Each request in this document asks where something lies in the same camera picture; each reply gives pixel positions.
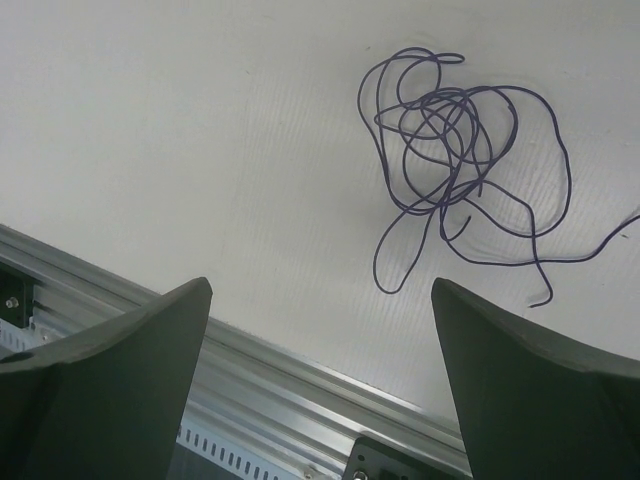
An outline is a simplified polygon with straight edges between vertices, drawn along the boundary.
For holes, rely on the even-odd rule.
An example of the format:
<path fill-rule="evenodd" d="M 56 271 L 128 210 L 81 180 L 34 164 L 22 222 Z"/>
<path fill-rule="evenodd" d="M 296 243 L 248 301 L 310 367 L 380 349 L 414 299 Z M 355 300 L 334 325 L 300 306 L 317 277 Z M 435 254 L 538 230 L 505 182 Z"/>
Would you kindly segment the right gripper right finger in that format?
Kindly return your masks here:
<path fill-rule="evenodd" d="M 450 280 L 434 281 L 431 301 L 474 478 L 638 478 L 638 361 Z"/>

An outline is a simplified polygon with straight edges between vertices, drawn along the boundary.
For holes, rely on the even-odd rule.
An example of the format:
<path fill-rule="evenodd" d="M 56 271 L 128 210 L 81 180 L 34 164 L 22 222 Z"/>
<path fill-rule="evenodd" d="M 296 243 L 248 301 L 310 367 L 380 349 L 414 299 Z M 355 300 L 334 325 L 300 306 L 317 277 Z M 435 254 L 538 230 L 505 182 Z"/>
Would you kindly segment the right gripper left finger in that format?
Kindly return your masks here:
<path fill-rule="evenodd" d="M 165 478 L 211 300 L 210 283 L 196 278 L 2 358 L 2 478 Z"/>

